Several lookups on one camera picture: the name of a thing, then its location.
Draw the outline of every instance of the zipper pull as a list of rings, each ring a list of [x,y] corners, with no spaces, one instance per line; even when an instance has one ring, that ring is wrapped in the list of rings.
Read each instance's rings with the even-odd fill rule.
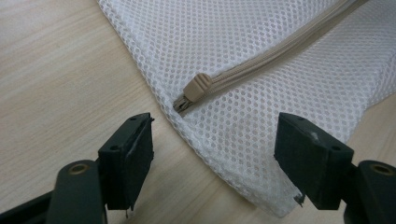
[[[205,73],[196,75],[183,89],[183,95],[175,100],[173,107],[176,112],[182,112],[205,96],[206,92],[212,87],[212,83],[212,78],[209,75]]]

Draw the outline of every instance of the light wood surface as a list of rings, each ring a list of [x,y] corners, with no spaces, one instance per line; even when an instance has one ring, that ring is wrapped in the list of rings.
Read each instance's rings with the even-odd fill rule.
[[[53,188],[129,117],[151,112],[155,159],[129,218],[109,223],[342,223],[307,200],[283,218],[219,179],[164,117],[94,0],[0,2],[0,213]],[[348,144],[355,164],[396,165],[396,95],[367,111]]]

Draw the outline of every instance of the zipper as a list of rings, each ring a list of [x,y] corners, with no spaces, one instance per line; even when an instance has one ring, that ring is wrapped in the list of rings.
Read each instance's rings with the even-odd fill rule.
[[[210,77],[204,73],[197,74],[183,89],[183,94],[174,101],[173,108],[177,113],[181,113],[207,96],[248,77],[248,75],[259,68],[263,68],[265,65],[279,60],[282,56],[291,52],[292,49],[302,45],[312,35],[316,33],[323,33],[320,36],[324,35],[325,32],[320,32],[322,28],[330,27],[331,25],[329,23],[333,19],[338,23],[364,2],[366,0],[342,0],[263,54],[222,72],[215,77]]]

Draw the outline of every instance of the tabletop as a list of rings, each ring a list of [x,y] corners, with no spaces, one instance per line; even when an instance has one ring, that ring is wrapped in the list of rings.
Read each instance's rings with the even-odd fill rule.
[[[0,2],[0,213],[53,189],[58,171],[150,112],[155,159],[135,205],[109,223],[343,223],[309,200],[274,217],[216,176],[173,129],[95,0]],[[354,163],[396,165],[396,95],[348,141]]]

